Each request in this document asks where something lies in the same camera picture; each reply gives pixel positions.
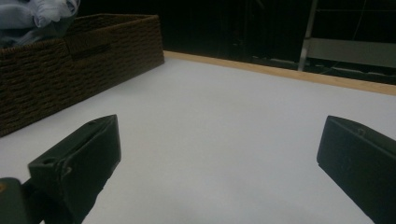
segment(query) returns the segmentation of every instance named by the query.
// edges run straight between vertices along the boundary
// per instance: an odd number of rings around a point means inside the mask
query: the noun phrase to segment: white tabletop
[[[396,97],[166,58],[0,138],[0,176],[117,114],[122,159],[84,224],[373,223],[318,167],[328,115],[396,139]]]

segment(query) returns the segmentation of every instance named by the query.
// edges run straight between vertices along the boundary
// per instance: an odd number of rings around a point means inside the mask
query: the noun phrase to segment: wicker basket
[[[0,49],[0,136],[163,63],[158,16],[77,18],[62,39]]]

